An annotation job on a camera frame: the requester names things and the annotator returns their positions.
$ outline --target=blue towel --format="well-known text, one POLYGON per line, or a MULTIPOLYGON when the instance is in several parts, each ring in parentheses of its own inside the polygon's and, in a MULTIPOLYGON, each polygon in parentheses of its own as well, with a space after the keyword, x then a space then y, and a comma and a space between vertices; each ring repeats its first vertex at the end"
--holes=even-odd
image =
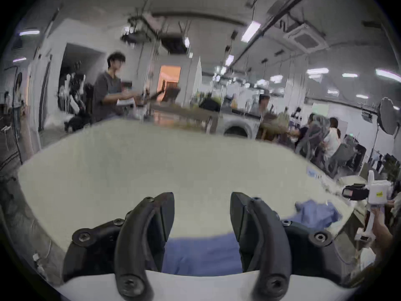
POLYGON ((242 273, 234 233, 211 238, 175 238, 165 245, 163 273, 216 277, 242 273))
POLYGON ((332 202, 327 202, 327 205, 318 204, 310 199, 303 203, 295 203, 295 208, 298 212, 288 220, 301 223, 308 228, 322 230, 343 217, 338 213, 332 202))

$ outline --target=paper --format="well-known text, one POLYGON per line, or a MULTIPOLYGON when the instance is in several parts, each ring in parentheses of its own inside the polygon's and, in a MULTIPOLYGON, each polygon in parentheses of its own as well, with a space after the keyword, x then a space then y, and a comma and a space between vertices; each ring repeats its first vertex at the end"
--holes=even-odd
POLYGON ((135 105, 134 98, 129 98, 125 100, 117 100, 117 106, 128 106, 128 105, 135 105))

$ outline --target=white shirt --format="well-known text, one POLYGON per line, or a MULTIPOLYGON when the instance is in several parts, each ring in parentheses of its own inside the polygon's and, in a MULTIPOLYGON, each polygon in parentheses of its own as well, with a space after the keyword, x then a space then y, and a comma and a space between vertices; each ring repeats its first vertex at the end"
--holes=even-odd
POLYGON ((324 153, 324 160, 328 160, 337 151, 340 146, 340 140, 338 139, 337 128, 330 128, 330 132, 323 140, 326 146, 326 152, 324 153))

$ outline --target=chair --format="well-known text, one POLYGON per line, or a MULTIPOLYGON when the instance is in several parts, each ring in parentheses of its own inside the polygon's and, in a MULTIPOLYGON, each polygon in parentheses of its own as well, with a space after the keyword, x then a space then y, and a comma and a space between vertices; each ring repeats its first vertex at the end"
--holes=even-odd
POLYGON ((7 140, 7 132, 10 131, 11 133, 13 133, 13 130, 11 129, 11 126, 5 126, 0 130, 0 134, 4 134, 4 138, 6 139, 6 148, 7 148, 7 152, 9 151, 8 148, 8 140, 7 140))
POLYGON ((309 125, 305 136, 299 141, 295 153, 304 156, 308 161, 313 157, 313 152, 330 131, 330 121, 323 116, 315 115, 309 125))
POLYGON ((344 166, 355 153, 353 145, 341 143, 333 156, 324 163, 324 172, 334 178, 339 168, 344 166))

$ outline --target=desk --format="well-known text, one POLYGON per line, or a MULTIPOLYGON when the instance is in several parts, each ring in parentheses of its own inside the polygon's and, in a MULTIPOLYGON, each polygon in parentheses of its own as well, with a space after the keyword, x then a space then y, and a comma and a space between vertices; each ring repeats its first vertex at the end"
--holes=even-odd
POLYGON ((165 191, 175 197, 170 237, 231 232, 233 191, 261 197, 281 218, 296 212, 296 201, 331 200, 343 215, 329 228, 336 235, 353 209, 325 192, 320 180, 308 177, 307 167, 317 170, 269 142, 116 119, 37 153, 20 168, 18 178, 38 222, 66 251, 77 229, 124 218, 144 197, 165 191))

